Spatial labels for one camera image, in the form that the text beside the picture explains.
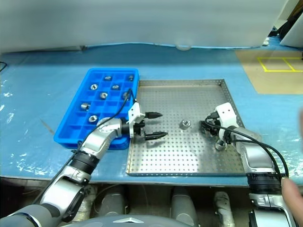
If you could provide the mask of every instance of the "metal perforated tray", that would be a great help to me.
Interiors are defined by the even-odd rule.
[[[220,104],[230,102],[243,126],[223,79],[143,80],[137,95],[144,111],[162,113],[146,120],[145,131],[166,131],[159,140],[131,140],[126,172],[130,175],[243,175],[240,155],[232,147],[214,148],[216,137],[200,131],[199,122]],[[179,128],[182,119],[191,126]]]

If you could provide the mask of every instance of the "finger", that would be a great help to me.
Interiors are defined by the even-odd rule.
[[[282,196],[294,219],[303,227],[303,197],[297,185],[288,178],[282,178]]]

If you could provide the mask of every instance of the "yellow tape marking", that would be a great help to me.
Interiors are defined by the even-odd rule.
[[[290,68],[290,70],[268,70],[266,66],[263,64],[262,59],[282,59]],[[258,57],[260,65],[262,66],[264,72],[303,72],[303,70],[296,70],[287,59],[301,59],[300,57]]]

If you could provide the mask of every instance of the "black cable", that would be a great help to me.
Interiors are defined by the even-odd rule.
[[[125,106],[128,98],[129,98],[129,95],[132,96],[133,98],[133,103],[136,102],[136,99],[134,97],[134,94],[133,94],[133,91],[130,89],[128,89],[127,93],[126,93],[126,96],[124,98],[124,102],[122,104],[122,106],[120,107],[120,109],[113,115],[111,116],[110,118],[107,118],[106,120],[100,122],[99,124],[96,125],[95,128],[92,129],[92,131],[90,131],[87,136],[83,139],[83,141],[78,145],[78,148],[77,150],[73,151],[74,154],[67,160],[67,162],[65,162],[65,164],[62,166],[62,168],[57,172],[57,174],[51,179],[51,181],[47,184],[47,186],[39,193],[39,195],[35,198],[35,200],[33,201],[32,204],[36,204],[37,201],[40,199],[40,197],[45,193],[45,191],[49,188],[49,186],[51,186],[51,184],[54,182],[54,180],[59,176],[59,174],[62,172],[62,170],[69,164],[69,162],[75,157],[75,155],[80,151],[80,148],[81,146],[83,145],[83,143],[85,142],[85,140],[87,139],[87,137],[94,131],[96,130],[97,128],[99,128],[101,125],[105,124],[106,122],[112,120],[114,117],[116,117],[123,109],[123,107]]]
[[[235,142],[255,143],[254,141],[251,141],[251,140],[232,140],[230,142],[231,143],[235,143]],[[279,158],[281,159],[281,161],[283,163],[283,166],[284,166],[285,175],[288,177],[289,176],[288,166],[287,166],[287,163],[285,162],[285,159],[281,155],[281,153],[278,150],[276,150],[274,147],[272,147],[272,146],[270,146],[270,145],[268,145],[266,143],[262,143],[262,142],[260,142],[260,143],[263,144],[265,147],[273,150],[279,156]]]
[[[0,61],[0,64],[4,64],[4,66],[0,69],[0,72],[2,72],[7,67],[7,63]]]
[[[230,131],[230,132],[233,132],[233,133],[236,133],[236,134],[239,134],[241,136],[244,136],[252,141],[254,141],[255,143],[257,143],[260,147],[262,147],[266,153],[269,155],[270,159],[273,161],[274,163],[274,166],[275,166],[275,170],[276,172],[278,173],[278,176],[280,177],[280,179],[282,178],[282,175],[281,175],[281,172],[280,172],[280,169],[279,169],[279,166],[278,166],[278,163],[276,162],[276,159],[274,158],[274,156],[270,153],[270,151],[262,144],[260,143],[259,141],[257,141],[256,139],[252,138],[251,136],[249,135],[246,135],[242,132],[239,132],[239,131],[235,131],[235,130],[232,130],[232,129],[228,129],[228,128],[225,128],[225,127],[222,127],[222,126],[219,126],[219,125],[215,125],[215,124],[210,124],[207,122],[208,119],[211,119],[209,116],[205,119],[205,124],[210,126],[210,127],[214,127],[214,128],[217,128],[217,129],[224,129],[224,130],[227,130],[227,131]]]

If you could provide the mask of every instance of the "robotic arm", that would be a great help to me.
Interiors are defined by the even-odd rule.
[[[157,118],[162,114],[142,112],[138,102],[128,111],[129,121],[119,118],[104,118],[99,125],[82,142],[70,164],[66,165],[53,180],[41,197],[39,204],[26,206],[15,213],[2,218],[2,227],[54,227],[60,222],[71,221],[84,198],[84,186],[90,179],[91,173],[103,157],[111,141],[122,135],[133,138],[135,134],[144,136],[145,140],[156,140],[166,132],[145,134],[144,118]]]
[[[215,145],[217,149],[232,144],[241,156],[251,191],[249,197],[252,204],[258,208],[249,213],[250,227],[272,226],[271,221],[275,218],[280,220],[281,227],[296,227],[295,220],[282,198],[281,174],[278,168],[263,148],[265,144],[261,143],[261,136],[238,126],[231,104],[217,106],[215,111],[201,122],[201,128],[219,137]]]

